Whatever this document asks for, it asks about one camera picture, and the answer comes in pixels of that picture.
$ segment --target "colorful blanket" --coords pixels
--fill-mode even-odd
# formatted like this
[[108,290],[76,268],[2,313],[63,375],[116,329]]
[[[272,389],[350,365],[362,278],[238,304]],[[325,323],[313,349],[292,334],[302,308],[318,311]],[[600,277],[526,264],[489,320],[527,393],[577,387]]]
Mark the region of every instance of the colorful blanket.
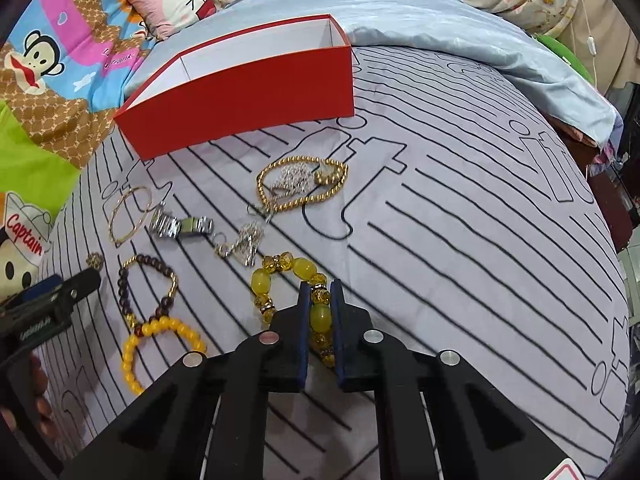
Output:
[[35,281],[146,37],[126,0],[33,0],[0,49],[0,301]]

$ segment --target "pink pillow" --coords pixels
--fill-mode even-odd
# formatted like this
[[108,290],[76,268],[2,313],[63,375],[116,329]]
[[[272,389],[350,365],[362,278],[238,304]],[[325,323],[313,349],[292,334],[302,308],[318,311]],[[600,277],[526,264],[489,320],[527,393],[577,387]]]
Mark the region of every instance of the pink pillow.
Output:
[[128,0],[158,40],[216,12],[213,0]]

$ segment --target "white bed sheet with black lines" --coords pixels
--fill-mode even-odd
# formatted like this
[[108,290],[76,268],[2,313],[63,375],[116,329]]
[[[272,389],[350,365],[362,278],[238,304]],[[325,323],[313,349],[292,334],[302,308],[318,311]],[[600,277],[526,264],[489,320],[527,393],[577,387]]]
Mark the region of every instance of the white bed sheet with black lines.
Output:
[[[106,257],[99,294],[38,349],[60,453],[78,452],[133,401],[120,371],[129,332],[116,307],[117,270],[132,254],[176,270],[172,315],[202,333],[210,354],[262,329],[252,270],[217,257],[210,240],[157,240],[145,226],[114,248],[108,216],[124,190],[147,184],[154,204],[212,217],[232,238],[257,203],[256,174],[305,154],[347,162],[347,184],[322,205],[276,216],[260,254],[315,261],[411,349],[457,349],[587,476],[602,471],[625,402],[627,310],[607,225],[571,156],[488,67],[403,47],[354,48],[353,59],[353,118],[229,136],[145,163],[118,130],[97,149],[41,268],[41,276],[68,277],[89,252]],[[146,204],[137,199],[127,201],[116,232],[139,218]],[[133,309],[148,317],[167,284],[148,269],[133,269],[129,283]],[[297,286],[290,276],[274,280],[276,305],[290,305]],[[148,341],[136,359],[142,383],[186,348],[177,335]],[[266,480],[378,477],[372,396],[340,393],[316,357],[305,392],[271,395],[268,408]]]

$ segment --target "yellow beaded bracelet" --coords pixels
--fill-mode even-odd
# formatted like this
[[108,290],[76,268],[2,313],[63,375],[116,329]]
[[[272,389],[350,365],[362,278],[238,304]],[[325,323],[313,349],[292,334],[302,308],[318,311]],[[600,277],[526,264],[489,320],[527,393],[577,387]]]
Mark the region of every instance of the yellow beaded bracelet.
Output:
[[[144,336],[157,335],[165,332],[166,330],[172,330],[178,335],[185,338],[190,344],[191,349],[196,352],[207,353],[207,345],[200,338],[195,330],[189,325],[181,322],[177,317],[162,316],[160,319],[155,319],[151,323],[145,323],[142,325],[142,333]],[[140,395],[145,389],[142,384],[136,379],[136,375],[133,373],[134,357],[136,355],[136,348],[140,345],[144,338],[138,337],[135,334],[131,334],[122,346],[122,372],[124,373],[124,380],[131,391]]]
[[262,320],[270,325],[276,307],[269,296],[271,274],[293,270],[293,273],[311,287],[311,346],[320,354],[322,363],[335,366],[333,337],[331,332],[331,294],[326,288],[326,276],[318,272],[316,264],[306,258],[294,258],[289,252],[276,256],[264,256],[262,268],[254,270],[251,276],[251,290],[254,293],[254,305],[260,310]]

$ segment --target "bracelet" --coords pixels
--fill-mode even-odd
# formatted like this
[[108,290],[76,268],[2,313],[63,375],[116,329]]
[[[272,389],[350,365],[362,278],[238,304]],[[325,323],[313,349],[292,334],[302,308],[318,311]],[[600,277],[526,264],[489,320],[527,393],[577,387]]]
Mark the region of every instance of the bracelet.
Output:
[[328,368],[335,366],[333,336],[331,332],[331,294],[326,288],[326,276],[318,272],[316,264],[306,258],[294,258],[288,251],[276,256],[264,256],[262,268],[254,270],[251,276],[251,290],[254,293],[254,305],[260,310],[262,320],[271,324],[276,307],[269,296],[271,274],[293,270],[293,273],[311,286],[311,346]]
[[[163,276],[171,279],[169,293],[160,300],[160,305],[158,305],[155,313],[149,317],[146,323],[139,322],[129,304],[129,267],[135,263],[153,267]],[[146,254],[136,254],[124,262],[118,273],[120,275],[118,279],[118,304],[127,326],[133,330],[133,334],[129,336],[122,346],[122,371],[124,380],[131,391],[139,395],[145,389],[133,373],[134,352],[146,336],[157,335],[165,330],[172,330],[189,341],[192,349],[196,352],[206,353],[207,346],[195,330],[181,322],[177,317],[168,316],[169,310],[174,305],[174,295],[178,290],[178,277],[171,267],[158,258],[153,258]]]
[[[264,178],[267,173],[275,168],[279,168],[281,166],[287,166],[289,164],[321,164],[325,166],[333,166],[334,170],[326,174],[323,170],[317,170],[314,173],[314,181],[319,186],[332,186],[331,189],[325,191],[324,193],[311,195],[311,196],[301,196],[294,200],[290,200],[286,203],[277,203],[278,197],[270,200],[267,198],[266,193],[264,192]],[[281,158],[276,162],[272,162],[266,168],[264,168],[256,178],[257,187],[256,191],[258,193],[258,197],[260,198],[260,202],[262,202],[262,209],[265,214],[268,216],[273,216],[276,213],[281,213],[283,211],[288,211],[289,209],[294,209],[296,207],[303,206],[307,203],[321,203],[325,200],[329,200],[333,195],[335,195],[338,191],[342,189],[345,181],[347,180],[347,175],[349,173],[349,167],[340,160],[333,160],[332,158],[321,158],[319,156],[305,156],[305,155],[293,155],[287,156],[285,158]],[[297,194],[300,190],[295,189],[287,189],[287,193],[283,196],[290,196],[291,194]]]
[[[145,207],[145,210],[144,210],[144,212],[142,214],[142,217],[140,218],[140,220],[138,220],[138,223],[135,225],[135,227],[131,231],[129,231],[122,238],[116,238],[114,236],[114,234],[113,234],[113,221],[116,218],[116,214],[118,213],[118,209],[120,209],[120,206],[124,203],[124,201],[127,199],[127,197],[129,195],[135,193],[139,189],[144,189],[146,191],[146,194],[149,197],[149,200],[146,203],[146,207]],[[151,211],[153,211],[153,209],[151,208],[151,204],[152,203],[153,203],[153,194],[151,193],[151,190],[147,186],[130,187],[129,189],[126,190],[126,192],[124,192],[124,194],[118,200],[118,203],[116,204],[116,207],[113,208],[113,211],[111,211],[111,215],[109,216],[109,224],[108,224],[109,240],[112,241],[112,243],[116,246],[116,248],[120,247],[124,242],[129,240],[129,238],[131,238],[134,234],[136,234],[138,232],[138,229],[140,229],[142,224],[145,222],[146,216]]]

